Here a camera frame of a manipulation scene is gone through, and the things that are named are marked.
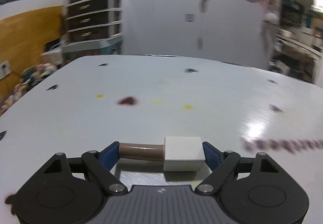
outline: clutter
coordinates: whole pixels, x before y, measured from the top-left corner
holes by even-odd
[[[40,64],[36,67],[25,69],[21,75],[20,82],[15,85],[14,90],[3,102],[0,114],[7,111],[25,93],[43,81],[46,77],[57,71],[57,67],[51,63]]]

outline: brown handle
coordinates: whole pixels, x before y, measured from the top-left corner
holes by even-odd
[[[84,5],[84,6],[80,7],[80,10],[83,10],[83,9],[86,9],[86,8],[89,8],[89,7],[90,7],[90,5]]]
[[[120,143],[119,157],[148,161],[164,161],[164,146]]]
[[[89,33],[84,33],[84,34],[82,34],[82,35],[81,35],[81,37],[89,36],[90,34],[91,34],[91,32],[89,32]]]
[[[91,18],[88,18],[88,19],[84,19],[84,20],[81,20],[80,23],[83,24],[83,23],[87,23],[87,22],[90,22]]]

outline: wooden panel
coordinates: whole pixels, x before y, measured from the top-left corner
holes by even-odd
[[[45,44],[60,37],[61,6],[25,12],[0,20],[0,63],[9,60],[11,68],[23,70],[40,63]],[[0,95],[7,96],[19,82],[13,72],[0,80]]]

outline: brown cylinder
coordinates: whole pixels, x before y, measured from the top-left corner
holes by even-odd
[[[164,145],[120,143],[119,157],[148,161],[164,161]]]

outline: drawer handle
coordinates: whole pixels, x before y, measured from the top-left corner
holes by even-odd
[[[86,9],[86,8],[89,8],[89,7],[90,7],[90,5],[81,6],[80,10],[83,10],[83,9]]]
[[[82,34],[81,36],[82,37],[84,37],[84,36],[89,36],[91,34],[91,32],[89,32],[89,33],[84,33],[84,34]]]
[[[83,24],[83,23],[87,23],[87,22],[90,22],[91,18],[88,18],[88,19],[84,19],[84,20],[81,20],[80,23]]]

